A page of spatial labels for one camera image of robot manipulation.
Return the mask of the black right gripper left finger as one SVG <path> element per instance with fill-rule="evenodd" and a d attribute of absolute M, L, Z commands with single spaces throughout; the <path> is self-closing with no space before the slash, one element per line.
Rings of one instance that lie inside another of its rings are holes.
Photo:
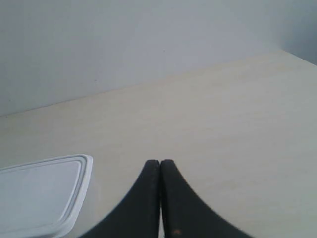
<path fill-rule="evenodd" d="M 157 238 L 160 223 L 160 163 L 147 160 L 125 197 L 83 238 Z"/>

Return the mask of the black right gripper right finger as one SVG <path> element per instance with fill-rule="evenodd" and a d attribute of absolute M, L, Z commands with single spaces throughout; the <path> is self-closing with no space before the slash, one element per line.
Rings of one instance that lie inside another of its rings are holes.
<path fill-rule="evenodd" d="M 190 187 L 173 160 L 160 164 L 166 238 L 250 238 L 213 211 Z"/>

